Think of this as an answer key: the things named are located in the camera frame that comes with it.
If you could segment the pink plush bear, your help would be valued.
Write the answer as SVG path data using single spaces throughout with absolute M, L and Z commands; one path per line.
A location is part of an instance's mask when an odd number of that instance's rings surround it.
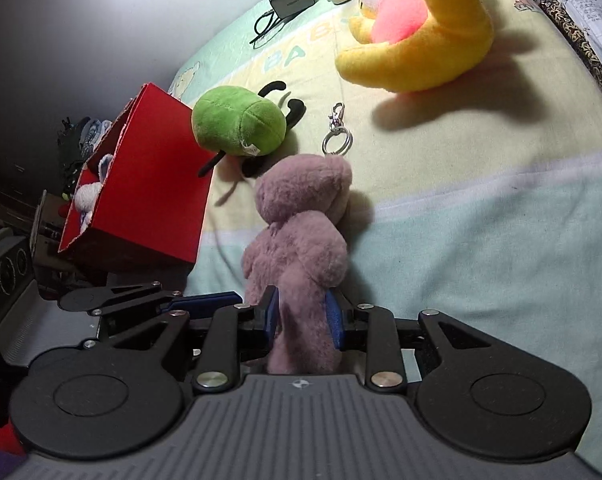
M 245 298 L 279 292 L 280 329 L 267 357 L 271 374 L 331 374 L 341 362 L 328 328 L 325 296 L 349 267 L 337 229 L 347 209 L 352 169 L 341 156 L 300 154 L 277 162 L 255 182 L 255 208 L 266 223 L 243 252 Z

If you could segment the white plush sheep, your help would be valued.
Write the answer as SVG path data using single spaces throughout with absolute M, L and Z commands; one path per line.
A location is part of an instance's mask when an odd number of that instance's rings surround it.
M 106 154 L 97 167 L 98 180 L 93 183 L 83 184 L 74 194 L 74 208 L 80 214 L 80 232 L 83 233 L 90 225 L 96 200 L 100 196 L 105 180 L 108 176 L 109 167 L 114 155 Z

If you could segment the green plush toy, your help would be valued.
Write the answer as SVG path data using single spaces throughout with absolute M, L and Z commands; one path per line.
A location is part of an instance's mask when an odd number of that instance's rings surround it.
M 267 98 L 273 91 L 286 89 L 284 81 L 275 80 L 259 92 L 237 86 L 219 86 L 205 92 L 191 112 L 191 128 L 199 146 L 214 156 L 201 167 L 198 176 L 210 174 L 227 155 L 241 159 L 244 177 L 261 174 L 269 154 L 280 147 L 307 111 L 303 101 L 291 99 L 287 113 L 283 113 Z

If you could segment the yellow tiger plush toy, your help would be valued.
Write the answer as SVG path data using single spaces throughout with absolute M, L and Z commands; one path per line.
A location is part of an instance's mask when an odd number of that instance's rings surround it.
M 486 57 L 494 27 L 481 0 L 357 0 L 355 47 L 337 72 L 351 84 L 395 93 L 440 87 Z

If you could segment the red cardboard box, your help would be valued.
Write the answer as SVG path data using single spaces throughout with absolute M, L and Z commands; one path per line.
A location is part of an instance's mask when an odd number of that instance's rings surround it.
M 211 182 L 199 172 L 213 155 L 196 142 L 190 115 L 144 84 L 82 167 L 78 183 L 88 185 L 103 157 L 112 158 L 90 224 L 69 210 L 60 255 L 112 273 L 195 263 Z

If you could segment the baby print blanket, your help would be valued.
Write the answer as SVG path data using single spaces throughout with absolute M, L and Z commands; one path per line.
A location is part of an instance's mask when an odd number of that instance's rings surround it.
M 282 80 L 307 104 L 284 154 L 319 153 L 328 115 L 352 131 L 354 302 L 411 318 L 438 308 L 578 375 L 593 399 L 580 454 L 602 472 L 602 94 L 530 0 L 482 0 L 495 40 L 450 84 L 397 96 L 342 81 L 354 3 L 320 3 L 262 51 L 247 13 L 194 54 L 170 90 Z

